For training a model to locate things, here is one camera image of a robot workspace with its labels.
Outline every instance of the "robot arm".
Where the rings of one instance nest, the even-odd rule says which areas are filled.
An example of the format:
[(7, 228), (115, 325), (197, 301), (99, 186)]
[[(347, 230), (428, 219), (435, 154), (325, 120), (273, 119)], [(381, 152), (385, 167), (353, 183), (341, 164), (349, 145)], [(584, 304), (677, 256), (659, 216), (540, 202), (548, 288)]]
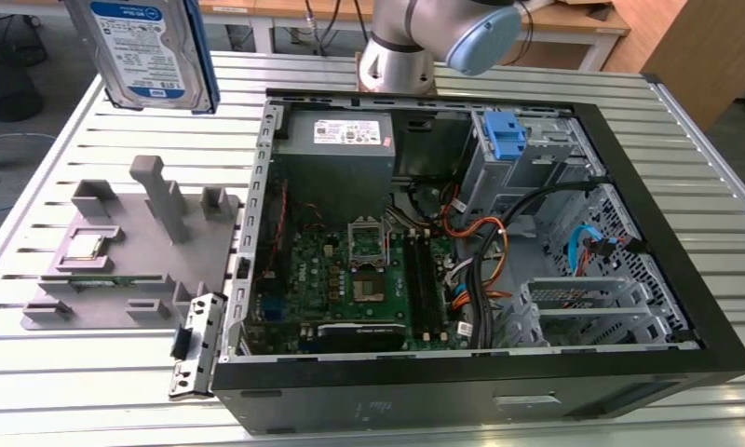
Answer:
[(379, 0), (372, 39), (359, 62), (368, 91), (427, 93), (433, 60), (479, 75), (516, 42), (521, 16), (515, 0)]

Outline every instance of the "hard drive label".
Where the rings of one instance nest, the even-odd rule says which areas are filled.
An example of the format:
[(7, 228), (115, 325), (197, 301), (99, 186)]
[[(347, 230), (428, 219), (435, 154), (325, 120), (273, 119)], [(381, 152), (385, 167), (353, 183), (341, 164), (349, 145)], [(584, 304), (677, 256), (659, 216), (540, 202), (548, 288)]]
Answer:
[(181, 98), (183, 75), (172, 50), (165, 46), (167, 24), (156, 7), (92, 2), (104, 42), (121, 81), (147, 98)]
[(317, 144), (381, 144), (377, 121), (321, 119), (315, 123)]

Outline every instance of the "wire bundle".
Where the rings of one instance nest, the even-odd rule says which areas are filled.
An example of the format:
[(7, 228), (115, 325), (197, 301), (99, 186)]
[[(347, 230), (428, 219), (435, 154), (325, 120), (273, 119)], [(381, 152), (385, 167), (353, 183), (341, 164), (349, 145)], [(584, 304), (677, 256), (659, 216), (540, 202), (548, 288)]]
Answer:
[(259, 281), (273, 268), (273, 261), (276, 260), (276, 252), (279, 251), (279, 245), (281, 242), (281, 234), (284, 233), (284, 217), (287, 216), (287, 180), (281, 184), (281, 215), (279, 217), (279, 224), (276, 225), (276, 237), (273, 238), (273, 249), (271, 251), (271, 257), (268, 258), (268, 264), (264, 271), (257, 276), (255, 281)]

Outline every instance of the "aluminum extrusion table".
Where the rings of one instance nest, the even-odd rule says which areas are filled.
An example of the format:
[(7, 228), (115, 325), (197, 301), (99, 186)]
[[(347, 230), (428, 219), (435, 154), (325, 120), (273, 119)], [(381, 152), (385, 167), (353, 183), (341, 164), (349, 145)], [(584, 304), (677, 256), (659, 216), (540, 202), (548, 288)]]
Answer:
[[(253, 441), (217, 400), (171, 403), (172, 332), (28, 332), (23, 304), (75, 215), (80, 179), (129, 177), (139, 154), (189, 193), (221, 184), (245, 197), (264, 89), (355, 89), (355, 62), (213, 53), (216, 116), (117, 110), (97, 79), (0, 230), (0, 437), (25, 445), (148, 445)], [(476, 78), (437, 67), (443, 95), (593, 102), (745, 344), (745, 186), (661, 85), (635, 74), (497, 68)], [(683, 392), (616, 420), (364, 432), (300, 445), (745, 445), (745, 376)]]

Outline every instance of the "blue drive bay latch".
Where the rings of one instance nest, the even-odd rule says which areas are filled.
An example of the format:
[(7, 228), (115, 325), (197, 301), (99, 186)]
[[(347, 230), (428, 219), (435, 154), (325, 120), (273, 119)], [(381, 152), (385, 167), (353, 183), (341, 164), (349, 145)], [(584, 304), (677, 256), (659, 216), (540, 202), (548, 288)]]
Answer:
[(497, 160), (516, 160), (527, 147), (527, 128), (511, 112), (484, 112), (485, 136), (495, 145)]

